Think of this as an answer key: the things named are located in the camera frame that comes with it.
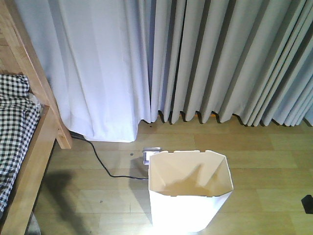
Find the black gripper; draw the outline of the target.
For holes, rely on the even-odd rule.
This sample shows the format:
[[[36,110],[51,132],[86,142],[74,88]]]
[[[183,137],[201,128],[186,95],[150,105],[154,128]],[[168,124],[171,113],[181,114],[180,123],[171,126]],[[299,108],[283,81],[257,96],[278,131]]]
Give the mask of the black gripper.
[[[305,213],[313,213],[313,196],[308,194],[301,199]]]

